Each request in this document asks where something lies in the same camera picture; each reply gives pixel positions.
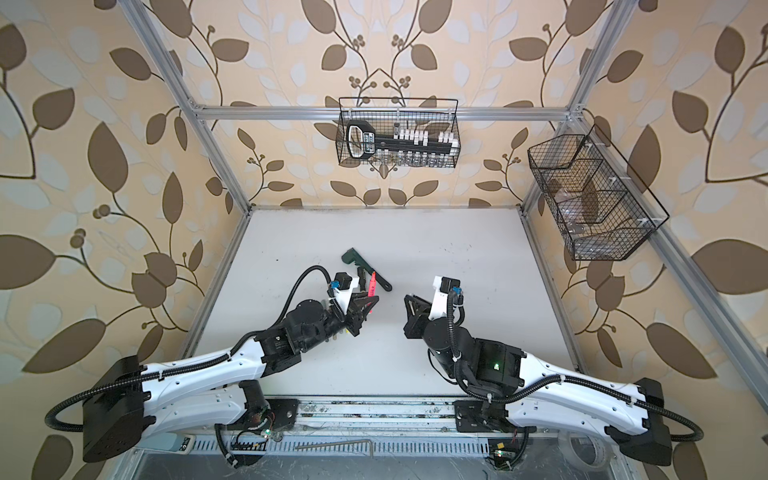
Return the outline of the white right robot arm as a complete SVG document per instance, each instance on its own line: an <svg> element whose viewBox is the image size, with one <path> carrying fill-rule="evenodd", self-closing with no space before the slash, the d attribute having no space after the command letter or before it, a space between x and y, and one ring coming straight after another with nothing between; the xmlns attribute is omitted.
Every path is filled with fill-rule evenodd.
<svg viewBox="0 0 768 480"><path fill-rule="evenodd" d="M668 466L672 438L660 413L661 385L643 378L620 385L550 364L499 341L476 338L458 320L433 318L426 300L404 298L404 334L425 342L440 376L468 401L470 427L552 428L595 436L631 459Z"/></svg>

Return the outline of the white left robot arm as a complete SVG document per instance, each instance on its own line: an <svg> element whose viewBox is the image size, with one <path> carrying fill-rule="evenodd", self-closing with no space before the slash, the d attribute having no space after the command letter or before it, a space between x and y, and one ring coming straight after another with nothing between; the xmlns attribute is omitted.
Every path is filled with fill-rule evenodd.
<svg viewBox="0 0 768 480"><path fill-rule="evenodd" d="M266 409L259 379L300 363L303 354L347 330L358 335L376 296L300 302L275 327L244 335L235 346L185 360L143 365L116 361L84 400L83 459L114 458L153 435L230 425Z"/></svg>

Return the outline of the pink highlighter pen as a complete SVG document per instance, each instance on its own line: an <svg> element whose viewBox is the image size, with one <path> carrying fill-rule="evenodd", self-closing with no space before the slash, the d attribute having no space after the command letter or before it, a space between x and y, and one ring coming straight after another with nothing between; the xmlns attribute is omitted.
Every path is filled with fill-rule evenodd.
<svg viewBox="0 0 768 480"><path fill-rule="evenodd" d="M376 276L376 272L372 272L370 275L368 289L367 289L367 294L369 297L374 297L376 295L376 288L377 288L377 276Z"/></svg>

